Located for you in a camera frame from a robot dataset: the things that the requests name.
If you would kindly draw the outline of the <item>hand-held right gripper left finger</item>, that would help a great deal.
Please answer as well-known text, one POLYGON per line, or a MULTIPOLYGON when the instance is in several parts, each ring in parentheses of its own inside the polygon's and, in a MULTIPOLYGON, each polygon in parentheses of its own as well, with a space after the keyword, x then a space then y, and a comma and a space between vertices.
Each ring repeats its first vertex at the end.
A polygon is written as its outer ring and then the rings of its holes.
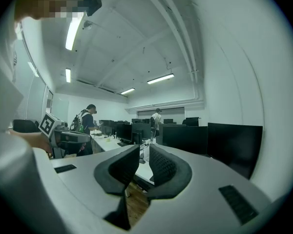
POLYGON ((139 168, 139 159, 140 146, 127 146, 125 151, 99 163, 94 177, 107 194, 123 195, 139 168))

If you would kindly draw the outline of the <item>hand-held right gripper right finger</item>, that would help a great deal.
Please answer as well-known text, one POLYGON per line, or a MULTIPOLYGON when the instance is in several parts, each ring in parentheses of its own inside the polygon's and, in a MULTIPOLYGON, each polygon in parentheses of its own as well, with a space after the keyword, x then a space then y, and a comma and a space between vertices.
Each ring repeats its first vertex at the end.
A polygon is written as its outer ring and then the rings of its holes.
POLYGON ((192 169, 187 162, 154 144, 149 146, 149 166, 154 188, 146 194, 148 200, 175 198, 192 178, 192 169))

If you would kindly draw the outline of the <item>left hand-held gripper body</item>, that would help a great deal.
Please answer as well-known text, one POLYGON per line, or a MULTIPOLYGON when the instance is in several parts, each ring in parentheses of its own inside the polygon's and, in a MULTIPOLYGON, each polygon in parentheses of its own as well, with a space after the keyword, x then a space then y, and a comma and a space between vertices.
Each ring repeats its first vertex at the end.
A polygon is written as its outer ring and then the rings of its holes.
POLYGON ((81 147, 91 141, 90 135, 69 130, 67 122, 49 113, 45 113, 39 129, 48 137, 52 147, 81 147))

